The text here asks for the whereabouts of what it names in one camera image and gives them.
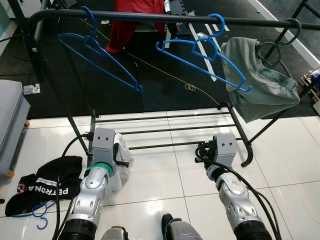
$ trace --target gray ottoman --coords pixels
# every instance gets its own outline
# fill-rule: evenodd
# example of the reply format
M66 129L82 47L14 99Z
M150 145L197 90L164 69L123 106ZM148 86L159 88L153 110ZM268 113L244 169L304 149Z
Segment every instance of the gray ottoman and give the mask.
M0 177L8 173L29 108L21 82L0 80Z

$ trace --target wooden leg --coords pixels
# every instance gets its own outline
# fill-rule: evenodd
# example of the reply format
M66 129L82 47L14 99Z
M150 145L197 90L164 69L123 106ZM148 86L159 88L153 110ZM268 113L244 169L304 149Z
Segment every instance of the wooden leg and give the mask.
M8 171L8 173L5 175L7 178L12 178L15 175L15 173L11 170Z
M24 126L25 127L28 127L30 125L30 122L26 119L25 121L24 121Z

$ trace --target blue plastic hanger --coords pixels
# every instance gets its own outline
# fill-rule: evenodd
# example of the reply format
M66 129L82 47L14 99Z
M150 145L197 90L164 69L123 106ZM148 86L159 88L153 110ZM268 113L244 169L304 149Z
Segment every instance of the blue plastic hanger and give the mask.
M163 53L166 54L166 55L169 55L170 57L173 57L174 59L177 59L177 60L179 60L179 61L181 61L181 62L183 62L183 63L185 63L185 64L187 64L187 65L189 65L189 66L191 66L191 67L194 67L195 69L200 70L201 72L203 72L203 73L205 73L205 74L208 74L208 75L210 75L210 76L213 76L213 77L217 78L218 80L220 80L220 81L222 81L222 82L224 82L224 83L226 83L226 84L229 84L229 85L231 85L231 86L233 86L233 87L235 87L235 88L237 88L237 89L239 89L239 90L241 90L241 91L249 92L249 91L252 89L252 86L251 86L251 85L248 87L248 89L243 89L243 88L242 88L242 85L243 85L243 84L245 83L245 81L246 81L246 77L245 77L245 76L242 74L242 72L236 67L236 65L233 64L233 62L231 62L228 58L226 58L225 56L223 56L221 53L218 52L218 47L217 47L217 45L214 43L214 41L212 40L212 38L215 38L215 37L220 36L220 35L223 33L223 31L225 30L225 20L223 19L222 16L220 16L219 14L216 14L216 13L209 15L209 17L214 17L214 18L217 18L217 19L220 20L222 26L221 26L221 30L220 30L218 33L216 33L216 34L211 34L211 35L209 35L208 37L205 37L205 38L199 38L199 39L196 40L196 41L180 40L180 39L166 40L166 41L163 41L162 48L159 48L159 47L158 47L158 46L159 46L159 42L157 42L157 43L155 44L156 49L158 49L160 52L163 52ZM201 53L199 53L199 52L196 51L196 46L197 46L198 42L201 42L201 41L209 42L209 43L212 44L212 46L213 46L213 48L214 48L214 54L213 54L212 57L204 56L204 55L202 55ZM225 79L223 79L223 78L221 78L221 77L219 77L219 76L217 76L217 75L214 75L213 73L208 72L207 70L205 70L205 69L203 69L203 68L201 68L201 67L199 67L199 66L197 66L197 65L194 65L193 63L191 63L191 62L189 62L189 61L186 61L186 60L184 60L184 59L182 59L182 58L180 58L180 57L178 57L178 56L176 56L176 55L173 55L173 54L170 53L170 52L167 52L167 51L165 50L165 45L166 45L166 43L185 43L185 44L191 44L191 45L193 45L193 46L192 46L192 53L193 53L193 54L195 54L195 55L197 55L197 56L199 56L199 57L202 57L202 58L204 58L204 59L208 59L210 62L214 62L217 55L220 56L220 57L223 58L226 62L228 62L228 63L239 73L240 77L242 78L242 82L241 82L239 85L235 85L234 83L232 83L232 82L230 82L230 81L227 81L227 80L225 80Z
M134 89L135 91L137 91L138 93L143 93L144 89L141 85L138 84L137 80L116 60L114 59L106 50L104 50L100 44L95 40L94 35L97 33L97 24L96 24L96 20L95 17L93 16L93 14L91 13L91 11L85 7L82 6L81 10L84 10L89 17L91 18L92 21L92 25L93 25L93 30L90 31L90 34L87 36L81 36L75 33L61 33L58 34L58 38L59 41L66 46L70 51L72 51L73 53L75 53L76 55L78 55L79 57L81 57L83 60L85 60L86 62L88 62L89 64L93 65L94 67L98 68L99 70L101 70L102 72L108 74L109 76L117 79L118 81L120 81L121 83L125 84L126 86ZM80 40L83 40L83 43L85 45L86 48L88 48L90 51L92 51L93 53L97 54L100 57L108 57L110 58L115 64L117 64L121 69L123 69L123 71L130 77L130 79L133 81L133 84L129 84L126 81L118 78L117 76L111 74L110 72L104 70L103 68L99 67L98 65L96 65L95 63L93 63L92 61L90 61L89 59L87 59L86 57L84 57L83 55L81 55L79 52L77 52L76 50L74 50L68 43L66 43L65 41L65 37L72 37L72 38L77 38ZM93 49L91 46L89 46L88 44L93 44L96 49Z
M44 203L41 203L40 205L38 206L35 206L32 208L32 213L29 213L29 214L24 214L24 215L15 215L15 216L11 216L12 218L26 218L26 217L31 217L31 216L34 216L35 218L40 218L41 220L44 220L45 221L45 224L43 227L40 227L38 224L36 225L36 227L39 229L39 230L43 230L47 227L48 225L48 219L44 217L44 215L47 213L47 210L49 208L51 208L53 205L55 204L55 202L53 202L51 205L47 206L47 202L45 201ZM42 208L42 207L45 207L44 209L44 212L43 213L40 213L40 215L36 215L35 214L35 210L39 209L39 208Z

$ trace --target clothes rack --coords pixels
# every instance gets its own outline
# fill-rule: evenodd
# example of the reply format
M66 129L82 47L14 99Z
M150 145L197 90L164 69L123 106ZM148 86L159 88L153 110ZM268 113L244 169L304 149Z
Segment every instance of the clothes rack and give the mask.
M48 4L50 1L43 0L40 11L33 14L28 20L25 18L21 7L18 3L18 0L8 0L11 9L16 17L17 23L21 28L23 33L23 43L25 45L26 51L29 55L30 62L34 68L35 74L40 83L43 83L45 79L48 80L49 84L52 87L53 92L55 93L57 100L63 107L64 113L68 118L75 134L79 137L80 132L75 124L73 116L70 113L69 107L67 106L61 91L58 88L56 80L54 79L44 55L39 48L38 40L41 34L42 24L41 22L44 19L48 18L68 18L68 19L78 19L78 18L86 18L88 15L86 12L82 10L71 10L71 9L46 9L45 4ZM298 6L296 12L292 16L292 18L296 18L299 12L303 9L307 8L314 15L320 18L320 11L315 9L311 4L308 3L308 0L303 0L301 4ZM219 24L219 20L216 18L208 17L208 16L178 16L178 15L167 15L167 14L149 14L149 13L131 13L131 12L110 12L110 11L92 11L92 14L95 18L103 18L109 20L127 20L127 21L140 21L140 22L172 22L172 23L204 23L204 24ZM256 19L246 19L246 18L234 18L234 17L225 17L224 21L228 25L238 25L238 26L255 26L255 27L269 27L269 28L284 28L283 32L279 35L277 41L280 41L282 37L285 35L288 29L295 29L297 25L293 22L288 21L276 21L276 20L256 20ZM37 26L37 30L35 34L33 33L33 29ZM312 24L312 23L301 23L301 28L303 30L316 30L320 31L320 24ZM203 113L203 114L188 114L188 115L176 115L176 116L160 116L160 117L140 117L140 118L126 118L126 119L112 119L112 120L97 120L99 114L90 106L89 100L85 96L85 92L83 86L81 84L79 74L76 70L76 66L70 61L71 69L73 71L74 78L77 81L77 84L80 86L80 90L85 99L85 103L88 107L88 112L91 115L91 123L90 123L90 131L93 132L96 123L107 123L107 122L120 122L120 121L131 121L131 120L148 120L148 119L163 119L163 118L177 118L177 117L192 117L192 116L210 116L210 115L230 115L234 124L226 124L226 125L212 125L212 126L200 126L200 127L185 127L185 128L175 128L175 129L161 129L161 130L148 130L148 131L139 131L139 132L123 132L122 134L142 134L142 133L150 133L150 132L164 132L164 131L183 131L189 129L203 129L203 128L224 128L224 127L236 127L240 137L236 140L243 141L246 149L247 149L247 159L244 161L241 166L248 166L253 160L253 150L251 143L260 136L265 130L267 130L275 121L277 121L286 111L283 110L278 113L278 115L270 121L260 132L258 132L252 139L248 140L244 130L242 129L241 124L233 110L232 105L227 102L220 103L216 108L221 110L223 107L227 108L227 111L224 112L212 112L212 113ZM317 82L320 81L320 76L317 77L315 81L309 84L299 96L304 96ZM88 155L88 161L91 160L91 149L92 142L89 142L89 146L87 148L85 142L82 138L79 138L79 141L84 149L84 151ZM181 142L181 143L172 143L172 144L163 144L163 145L148 145L148 146L138 146L131 147L131 150L136 149L146 149L146 148L158 148L158 147L168 147L168 146L179 146L179 145L191 145L198 144L200 142Z

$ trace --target black mat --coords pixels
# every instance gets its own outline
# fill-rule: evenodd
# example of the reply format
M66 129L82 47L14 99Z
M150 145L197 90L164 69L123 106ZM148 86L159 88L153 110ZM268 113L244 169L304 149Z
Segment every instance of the black mat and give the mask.
M113 0L84 1L84 5L92 10L110 11L113 9ZM257 13L257 10L245 0L215 0L214 2L206 0L184 0L184 5L188 11L195 10L195 14L199 16L218 13L223 17L264 19ZM101 25L100 21L101 19L97 20L98 29L109 38L111 25ZM203 32L208 34L204 24L192 25L196 33ZM274 28L230 25L228 25L228 28L230 31L225 31L222 36L217 38L219 45L228 41L231 37L247 37L258 39L261 42L274 41L279 34ZM59 22L57 19L47 19L44 23L41 36L40 49L45 55L48 66L73 116L88 115L88 110L80 89L73 79L70 64L63 46L58 41L57 34L72 32L86 35L90 30L90 26L78 19L60 19ZM97 35L96 39L103 47L108 43L108 40L100 34ZM160 40L157 32L136 33L126 49L114 55L143 86L143 94L136 93L132 89L125 87L108 75L88 65L79 57L74 56L74 62L79 71L82 83L85 85L86 94L92 107L97 109L100 114L119 114L212 108L217 106L217 104L203 92L199 90L186 90L185 83L158 71L137 58L130 56L128 53L137 56L172 76L197 86L211 95L218 103L229 100L224 83L218 80L213 82L208 75L157 51L155 49L155 42ZM81 51L81 54L99 66L128 82L130 81L128 76L112 61L95 56L77 40L70 40L69 42L75 49ZM207 55L210 56L212 49L205 45L204 47ZM191 54L190 47L185 44L171 44L169 51L206 69L204 60ZM283 48L282 59L296 80L300 79L303 74L311 69L308 63L292 46ZM220 59L217 58L212 64L212 67L216 75L224 78ZM281 67L277 67L276 69L282 73L284 72ZM0 57L0 79L20 81L23 85L38 82L32 66L28 62L28 56L24 50L22 40L19 38L11 40ZM26 96L26 99L31 104L28 117L32 119L65 116L49 83L41 83L40 89L40 94ZM290 109L285 117L314 116L316 113L312 108L312 104L313 101L307 95L301 99L299 105Z

